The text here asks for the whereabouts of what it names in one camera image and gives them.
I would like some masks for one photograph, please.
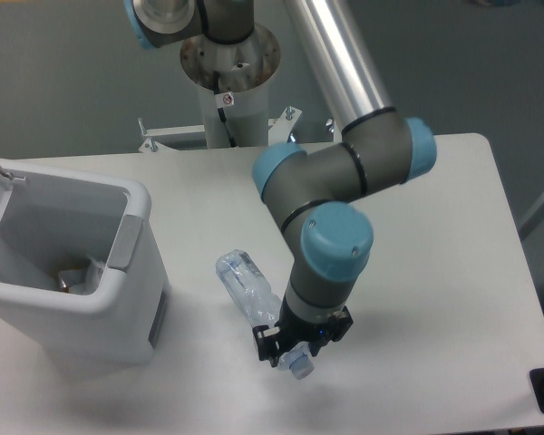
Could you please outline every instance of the black band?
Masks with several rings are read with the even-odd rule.
[[[359,183],[361,183],[361,198],[366,197],[369,193],[369,186],[366,182],[366,172],[364,170],[363,162],[361,161],[361,156],[356,152],[353,145],[348,142],[341,142],[340,145],[349,153],[355,164],[356,173],[359,176]]]
[[[198,5],[199,19],[201,20],[201,32],[206,34],[209,30],[208,10],[206,9],[206,4],[203,3],[203,0],[197,0],[196,5]]]
[[[363,122],[370,120],[371,118],[374,118],[375,116],[382,115],[383,113],[388,113],[390,111],[397,111],[394,107],[383,107],[382,109],[377,109],[376,111],[372,111],[371,113],[367,113],[366,115],[363,115],[361,118],[358,118],[348,124],[346,127],[343,128],[342,134],[343,136],[346,135],[350,130],[352,130],[354,127],[356,127],[359,124],[362,124]]]
[[[243,35],[243,36],[240,36],[239,38],[236,38],[236,39],[219,39],[219,38],[214,38],[213,36],[209,35],[208,32],[204,32],[204,35],[206,36],[206,38],[208,38],[211,42],[213,42],[214,44],[219,44],[219,45],[233,45],[233,44],[239,44],[239,43],[243,43],[244,41],[246,41],[252,34],[254,33],[254,26],[252,26],[252,28],[250,29],[250,31]]]
[[[297,208],[292,213],[290,213],[290,215],[285,219],[284,223],[282,224],[282,227],[280,228],[280,233],[284,234],[284,232],[287,230],[288,226],[292,223],[292,221],[298,218],[298,216],[303,214],[305,211],[330,201],[331,199],[315,199],[314,201],[307,202],[304,206]]]

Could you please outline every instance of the bolt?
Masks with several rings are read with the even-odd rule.
[[[292,115],[294,115],[296,111],[294,110],[294,107],[288,106],[287,107],[287,121],[292,121]]]
[[[141,136],[146,136],[147,135],[147,129],[143,125],[143,118],[139,118],[137,121],[139,122],[139,129],[141,130]]]
[[[149,138],[149,144],[151,145],[151,152],[157,152],[160,150],[160,147],[155,143],[155,139]]]

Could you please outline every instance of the light blue joint cap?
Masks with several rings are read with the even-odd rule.
[[[326,202],[306,219],[300,234],[307,263],[335,283],[354,281],[363,272],[373,228],[366,216],[345,202]]]
[[[297,143],[280,142],[269,146],[266,151],[260,154],[252,167],[252,179],[256,183],[257,191],[261,198],[264,195],[264,187],[268,179],[280,163],[293,154],[301,152],[306,153]]]
[[[407,118],[405,120],[411,131],[413,141],[413,155],[411,168],[405,183],[429,172],[437,160],[437,146],[435,138],[429,127],[420,118]]]
[[[139,44],[141,44],[141,47],[143,47],[145,50],[155,48],[153,44],[150,43],[149,40],[145,37],[145,34],[139,27],[139,23],[137,22],[137,18],[135,17],[135,11],[133,11],[132,0],[123,0],[123,5],[125,6],[125,11],[127,11],[127,16],[129,17],[129,22],[131,23],[133,32],[135,32],[135,35],[137,36],[137,40],[139,41]]]

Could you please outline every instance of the silver metal tube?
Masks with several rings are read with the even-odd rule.
[[[158,34],[175,34],[193,17],[195,5],[189,0],[133,0],[135,14]]]
[[[393,107],[344,0],[285,0],[337,125]]]

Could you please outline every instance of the screw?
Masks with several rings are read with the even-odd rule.
[[[139,122],[139,129],[141,130],[141,136],[146,136],[147,135],[147,129],[143,125],[143,118],[139,118],[137,121]]]
[[[287,120],[292,121],[292,115],[294,115],[296,111],[294,110],[294,107],[288,106],[287,107]]]
[[[326,131],[330,134],[335,134],[335,120],[329,118],[325,122]]]

